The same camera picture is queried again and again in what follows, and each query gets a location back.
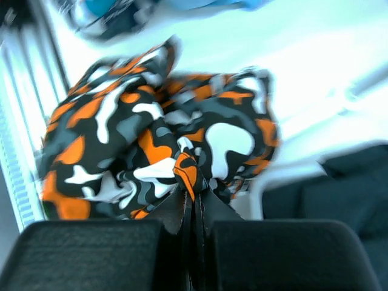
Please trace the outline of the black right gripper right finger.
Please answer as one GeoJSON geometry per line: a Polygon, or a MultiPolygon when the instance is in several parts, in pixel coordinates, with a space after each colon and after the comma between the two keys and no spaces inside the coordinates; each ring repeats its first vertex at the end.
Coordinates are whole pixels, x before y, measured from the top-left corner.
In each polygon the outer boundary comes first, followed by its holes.
{"type": "Polygon", "coordinates": [[[355,233],[332,220],[244,220],[195,199],[198,290],[381,290],[355,233]]]}

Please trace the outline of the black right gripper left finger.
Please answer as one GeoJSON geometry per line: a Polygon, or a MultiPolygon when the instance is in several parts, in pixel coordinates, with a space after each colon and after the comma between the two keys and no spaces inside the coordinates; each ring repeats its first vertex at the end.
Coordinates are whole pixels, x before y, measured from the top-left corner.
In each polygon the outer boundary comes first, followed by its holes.
{"type": "Polygon", "coordinates": [[[142,220],[36,222],[18,238],[1,289],[184,290],[187,203],[175,190],[142,220]]]}

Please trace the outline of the orange black camouflage shorts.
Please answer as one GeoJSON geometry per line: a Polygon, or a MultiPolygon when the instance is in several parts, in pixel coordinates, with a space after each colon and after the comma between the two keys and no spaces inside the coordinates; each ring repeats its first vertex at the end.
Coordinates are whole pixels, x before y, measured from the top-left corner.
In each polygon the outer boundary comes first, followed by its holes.
{"type": "Polygon", "coordinates": [[[271,74],[173,73],[169,38],[87,69],[53,111],[42,141],[47,219],[142,219],[174,191],[229,203],[279,146],[271,74]]]}

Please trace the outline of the dark navy shorts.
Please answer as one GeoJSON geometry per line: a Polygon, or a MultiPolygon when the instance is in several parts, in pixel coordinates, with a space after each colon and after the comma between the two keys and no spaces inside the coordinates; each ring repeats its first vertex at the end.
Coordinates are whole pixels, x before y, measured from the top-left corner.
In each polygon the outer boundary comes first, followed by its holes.
{"type": "Polygon", "coordinates": [[[324,174],[264,191],[265,219],[331,219],[360,238],[387,290],[387,145],[325,160],[324,174]]]}

